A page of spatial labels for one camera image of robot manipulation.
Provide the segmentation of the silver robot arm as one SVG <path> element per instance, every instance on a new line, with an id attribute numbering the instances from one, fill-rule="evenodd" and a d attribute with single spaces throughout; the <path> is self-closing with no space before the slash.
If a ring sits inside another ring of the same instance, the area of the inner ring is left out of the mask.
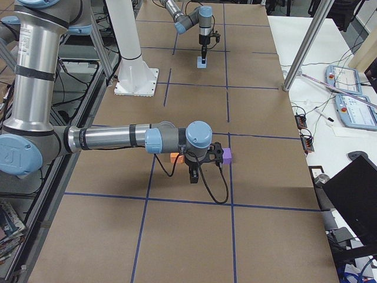
<path id="1" fill-rule="evenodd" d="M 115 94 L 151 97 L 159 70 L 143 60 L 131 1 L 105 1 L 118 50 L 120 72 Z M 207 42 L 212 30 L 210 6 L 186 15 L 174 1 L 160 1 L 171 15 L 178 34 L 199 25 L 206 66 Z M 28 175 L 59 156 L 80 150 L 144 147 L 148 153 L 179 153 L 196 183 L 202 163 L 211 162 L 211 127 L 194 121 L 186 128 L 170 122 L 131 124 L 123 127 L 57 127 L 49 122 L 61 37 L 66 33 L 89 34 L 90 1 L 15 1 L 19 19 L 18 58 L 15 66 L 11 116 L 2 123 L 1 171 Z"/>
<path id="2" fill-rule="evenodd" d="M 219 36 L 218 33 L 213 32 L 212 28 L 212 7 L 200 5 L 191 13 L 184 14 L 177 6 L 175 1 L 160 0 L 160 4 L 172 17 L 178 34 L 181 35 L 195 25 L 199 25 L 199 44 L 201 45 L 201 56 L 197 58 L 197 68 L 206 68 L 208 45 L 210 44 L 212 37 Z"/>

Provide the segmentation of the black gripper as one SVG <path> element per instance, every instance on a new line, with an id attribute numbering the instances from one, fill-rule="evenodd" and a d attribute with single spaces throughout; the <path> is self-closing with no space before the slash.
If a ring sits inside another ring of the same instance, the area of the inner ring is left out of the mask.
<path id="1" fill-rule="evenodd" d="M 185 158 L 185 164 L 188 166 L 190 174 L 190 183 L 198 183 L 199 173 L 202 173 L 201 165 L 204 163 L 204 160 L 194 161 L 190 160 L 188 157 Z"/>
<path id="2" fill-rule="evenodd" d="M 210 44 L 209 35 L 199 35 L 199 44 L 201 45 L 201 63 L 206 63 L 207 46 Z"/>

